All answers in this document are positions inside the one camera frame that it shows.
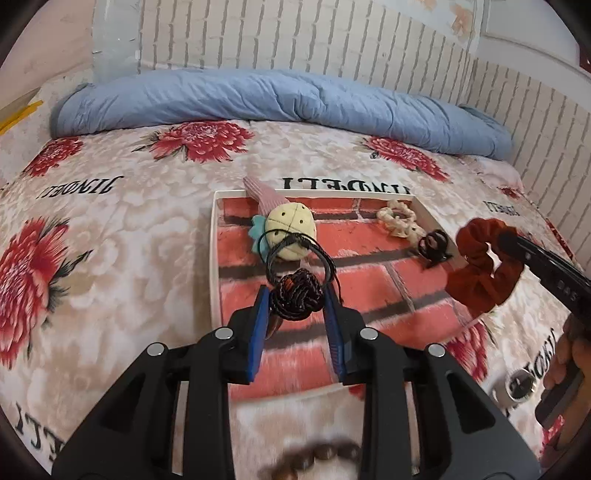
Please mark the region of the person's right hand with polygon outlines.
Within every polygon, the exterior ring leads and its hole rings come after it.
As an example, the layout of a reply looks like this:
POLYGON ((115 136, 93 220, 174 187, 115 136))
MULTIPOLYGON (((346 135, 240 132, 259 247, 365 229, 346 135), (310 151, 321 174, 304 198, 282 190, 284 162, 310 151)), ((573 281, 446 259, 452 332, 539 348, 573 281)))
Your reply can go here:
POLYGON ((563 334, 556 344, 550 368, 543 380, 546 389, 552 389, 559 385, 566 378, 567 364, 570 360, 574 361, 584 375, 576 396, 563 414, 562 429, 555 436, 554 445, 557 450, 566 448, 570 444, 590 413, 590 342, 582 336, 575 340, 569 338, 573 320, 574 318, 570 316, 565 321, 563 334))

